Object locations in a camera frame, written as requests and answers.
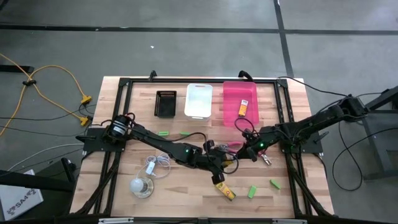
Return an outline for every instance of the small black container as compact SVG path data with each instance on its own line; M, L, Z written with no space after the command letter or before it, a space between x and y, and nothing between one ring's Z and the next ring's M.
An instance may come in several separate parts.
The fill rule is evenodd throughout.
M155 102L155 116L160 118L173 118L175 116L175 105L177 91L157 91Z

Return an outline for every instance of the butcher block tabletop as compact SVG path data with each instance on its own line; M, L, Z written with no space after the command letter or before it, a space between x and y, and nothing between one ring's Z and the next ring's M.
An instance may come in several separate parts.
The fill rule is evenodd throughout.
M111 119L120 77L104 77L101 91L96 105L93 124L100 124ZM208 121L189 121L184 115L185 97L189 83L134 83L129 112L136 115L136 123L143 125L154 133L168 131L167 139L182 137L181 132L203 132L208 139L216 144L231 141L244 141L236 128L223 125L223 84L209 83L213 86L213 100L211 118ZM300 121L311 116L305 87L293 80L288 80L289 94L294 118ZM156 91L177 91L177 107L174 118L158 118L154 116ZM285 109L283 91L281 92L282 106ZM256 125L272 126L279 123L274 86L257 84L257 98L260 122ZM124 106L121 101L120 113ZM192 136L184 139L202 147L202 136ZM129 183L136 177L138 171L146 164L148 156L159 156L160 151L139 141L128 141L122 153L119 165L116 189L114 192L113 217L218 217L218 218L290 218L294 217L292 197L290 195L286 161L279 145L268 148L267 156L271 166L259 159L252 162L249 159L239 161L239 169L234 174L224 175L225 184L236 194L233 201L229 201L211 181L211 172L189 169L171 161L170 174L161 179L154 179L154 191L148 198L137 198L129 190ZM104 153L94 152L82 163L80 175L76 185L71 212L77 211L89 199L100 179ZM308 188L322 204L333 213L330 193L322 163L311 154L302 155L305 177ZM234 164L226 171L234 169ZM160 167L155 173L164 174ZM270 184L275 180L281 189ZM257 191L253 198L248 198L250 187L254 185ZM104 190L101 211L105 208L108 187ZM300 208L304 212L302 191L298 190Z

